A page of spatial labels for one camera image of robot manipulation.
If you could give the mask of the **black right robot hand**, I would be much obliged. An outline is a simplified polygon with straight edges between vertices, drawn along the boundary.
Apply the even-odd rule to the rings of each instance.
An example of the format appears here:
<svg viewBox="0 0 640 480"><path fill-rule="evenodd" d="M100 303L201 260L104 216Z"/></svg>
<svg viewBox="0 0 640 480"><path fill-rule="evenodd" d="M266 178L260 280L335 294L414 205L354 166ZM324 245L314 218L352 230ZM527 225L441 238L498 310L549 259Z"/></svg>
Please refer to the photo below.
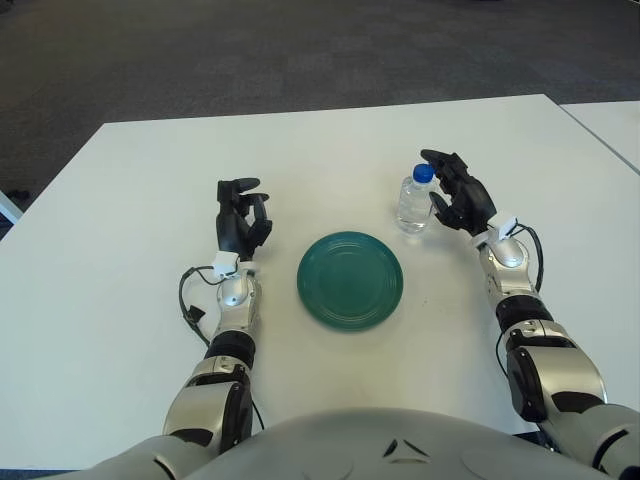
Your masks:
<svg viewBox="0 0 640 480"><path fill-rule="evenodd" d="M422 149L420 155L434 169L439 189L450 198L447 203L438 192L429 193L439 222L472 237L485 232L497 210L484 185L468 173L461 157L429 149Z"/></svg>

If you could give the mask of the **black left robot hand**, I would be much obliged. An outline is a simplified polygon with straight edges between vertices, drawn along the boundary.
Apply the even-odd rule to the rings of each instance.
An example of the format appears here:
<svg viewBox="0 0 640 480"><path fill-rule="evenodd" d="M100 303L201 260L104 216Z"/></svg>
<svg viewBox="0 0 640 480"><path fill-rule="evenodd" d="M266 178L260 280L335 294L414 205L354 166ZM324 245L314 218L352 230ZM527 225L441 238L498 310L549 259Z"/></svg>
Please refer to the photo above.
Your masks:
<svg viewBox="0 0 640 480"><path fill-rule="evenodd" d="M266 193L250 193L260 185L258 178L220 180L217 184L219 213L216 217L218 246L236 253L242 262L251 261L255 250L270 235L273 222L268 218Z"/></svg>

